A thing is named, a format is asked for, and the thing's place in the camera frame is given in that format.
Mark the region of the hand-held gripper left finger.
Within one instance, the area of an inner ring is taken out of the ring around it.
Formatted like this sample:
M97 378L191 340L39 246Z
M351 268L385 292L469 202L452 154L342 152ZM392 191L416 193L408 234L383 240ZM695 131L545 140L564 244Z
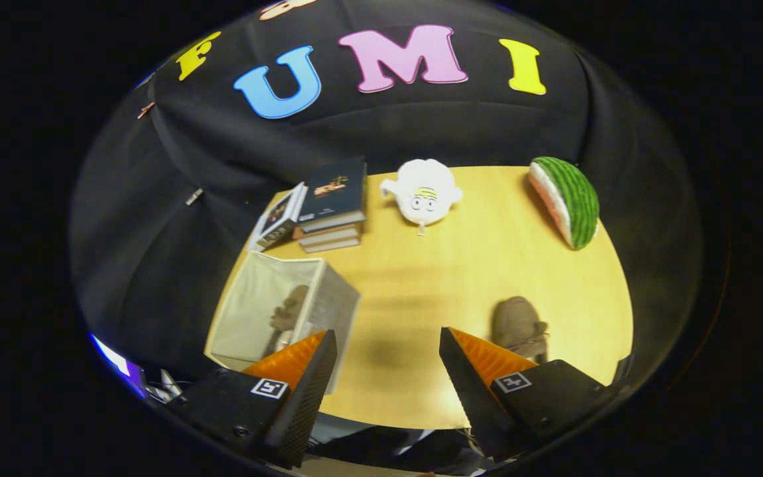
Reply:
M242 371L219 368L166 408L243 458L300 467L336 360L336 333L321 330Z

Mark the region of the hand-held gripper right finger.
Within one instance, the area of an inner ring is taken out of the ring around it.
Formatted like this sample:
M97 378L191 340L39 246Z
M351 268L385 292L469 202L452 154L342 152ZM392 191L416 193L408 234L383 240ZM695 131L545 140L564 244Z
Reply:
M538 364L451 327L441 329L439 356L470 434L495 461L550 446L619 393L564 360Z

